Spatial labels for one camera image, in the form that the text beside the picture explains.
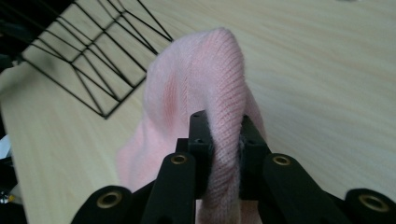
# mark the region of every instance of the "knit fabric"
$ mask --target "knit fabric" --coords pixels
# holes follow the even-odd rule
[[[257,203],[238,199],[237,151],[243,115],[264,135],[262,117],[230,31],[186,35],[171,44],[148,69],[143,107],[134,137],[117,157],[123,186],[135,191],[155,179],[177,139],[188,137],[190,115],[205,110],[214,159],[206,194],[197,204],[197,222],[260,223]]]

